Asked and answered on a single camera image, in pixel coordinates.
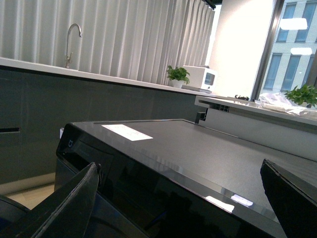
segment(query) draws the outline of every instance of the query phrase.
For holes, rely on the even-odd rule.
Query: appliance top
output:
[[[317,186],[316,162],[186,120],[72,124],[207,200],[211,196],[233,204],[232,213],[242,219],[252,217],[246,216],[247,207],[278,222],[264,193],[260,174],[264,159]]]

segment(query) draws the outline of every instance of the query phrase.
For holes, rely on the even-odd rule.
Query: black appliance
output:
[[[56,154],[56,188],[101,165],[92,217],[122,237],[285,238],[264,193],[263,159],[304,179],[317,171],[316,162],[182,119],[69,123]]]
[[[287,237],[317,237],[317,188],[269,160],[263,161],[261,176]]]

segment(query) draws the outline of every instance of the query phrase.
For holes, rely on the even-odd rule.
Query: green plant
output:
[[[317,89],[313,86],[307,86],[306,84],[301,88],[297,88],[296,86],[293,90],[286,91],[285,96],[298,105],[302,105],[303,102],[312,106],[317,104]]]
[[[177,81],[185,81],[186,84],[189,84],[189,78],[187,75],[190,76],[189,72],[187,72],[186,69],[180,67],[176,67],[175,69],[172,68],[172,66],[167,67],[168,70],[166,71],[168,74],[168,78],[170,80],[176,79]]]

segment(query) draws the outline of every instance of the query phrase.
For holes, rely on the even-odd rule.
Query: white countertop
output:
[[[272,111],[272,110],[267,110],[264,108],[259,108],[259,107],[257,107],[257,105],[254,102],[250,102],[250,101],[235,100],[234,98],[230,98],[228,100],[228,99],[224,99],[224,98],[197,96],[196,100],[195,100],[195,104],[198,106],[201,106],[201,107],[204,107],[204,103],[200,103],[199,100],[211,102],[211,103],[217,103],[217,104],[221,104],[221,105],[229,106],[229,107],[233,107],[233,108],[238,108],[238,109],[246,110],[246,111],[253,112],[253,113],[259,113],[259,114],[263,114],[263,115],[267,115],[267,116],[272,116],[272,117],[276,117],[279,119],[297,121],[297,122],[317,126],[317,120],[312,120],[312,119],[308,119],[308,118],[304,118],[304,117],[300,117],[300,116],[290,115],[287,113],[281,113],[281,112],[276,112],[276,111]]]
[[[208,96],[208,97],[216,96],[209,93],[203,93],[203,92],[192,91],[192,90],[181,89],[181,88],[174,88],[170,86],[141,82],[141,81],[136,81],[132,79],[82,72],[82,71],[78,71],[74,69],[67,69],[63,67],[51,66],[51,65],[40,64],[40,63],[32,63],[32,62],[26,62],[26,61],[20,61],[20,60],[8,59],[8,58],[2,58],[2,57],[0,57],[0,65],[19,68],[19,69],[34,70],[34,71],[45,72],[45,73],[54,73],[54,74],[68,75],[68,76],[74,76],[74,77],[80,77],[80,78],[86,78],[86,79],[100,80],[105,82],[122,83],[122,84],[128,84],[133,86],[166,90],[171,92],[179,92],[179,93],[201,95],[201,96]]]

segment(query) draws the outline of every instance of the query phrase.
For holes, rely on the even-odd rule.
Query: dark gray cabinet door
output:
[[[0,70],[0,129],[21,127],[23,73]]]
[[[19,179],[55,172],[59,129],[68,122],[188,119],[195,95],[24,73]]]
[[[23,73],[0,70],[0,184],[18,180]]]
[[[0,133],[0,184],[19,178],[20,132]]]

